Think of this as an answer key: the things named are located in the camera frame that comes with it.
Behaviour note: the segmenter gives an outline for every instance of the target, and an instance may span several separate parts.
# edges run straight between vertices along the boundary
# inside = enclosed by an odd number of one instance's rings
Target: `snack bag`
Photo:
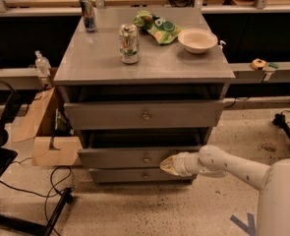
[[[183,29],[148,11],[138,11],[134,24],[150,33],[159,44],[169,44]]]

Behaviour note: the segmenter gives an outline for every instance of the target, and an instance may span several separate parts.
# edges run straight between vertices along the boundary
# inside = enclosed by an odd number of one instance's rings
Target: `spray bottle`
[[[49,69],[51,68],[49,61],[46,57],[42,56],[40,51],[35,51],[36,59],[35,59],[35,65],[38,69],[39,73],[43,75],[50,75]]]

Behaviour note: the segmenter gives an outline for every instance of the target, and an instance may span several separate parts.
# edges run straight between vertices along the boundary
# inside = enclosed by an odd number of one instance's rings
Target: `white bowl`
[[[217,44],[217,37],[205,29],[183,29],[178,40],[192,53],[204,53]]]

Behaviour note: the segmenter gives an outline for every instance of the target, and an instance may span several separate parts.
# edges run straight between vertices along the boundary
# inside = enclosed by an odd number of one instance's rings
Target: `floor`
[[[272,164],[290,157],[290,141],[272,124],[276,113],[290,110],[290,99],[228,99],[209,144],[247,159]],[[290,112],[284,112],[290,121]],[[23,117],[7,130],[13,134]],[[6,144],[18,152],[16,160],[31,156],[32,140]],[[20,189],[47,195],[54,168],[31,166],[30,160],[13,163],[2,181]],[[69,174],[62,168],[56,183]],[[95,186],[86,169],[72,168],[59,189],[74,187],[74,201],[66,205],[55,226],[60,235],[202,235],[254,236],[258,191],[231,175],[198,176],[192,185]],[[48,200],[47,213],[59,198]],[[41,224],[46,223],[45,198],[18,192],[0,183],[0,212]],[[0,228],[2,235],[23,235]]]

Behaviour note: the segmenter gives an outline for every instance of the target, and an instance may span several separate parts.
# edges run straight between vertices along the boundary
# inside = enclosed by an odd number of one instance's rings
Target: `white robotic arm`
[[[180,152],[161,162],[161,169],[180,176],[224,176],[226,172],[260,192],[257,236],[290,235],[290,159],[272,166],[228,154],[215,146]]]

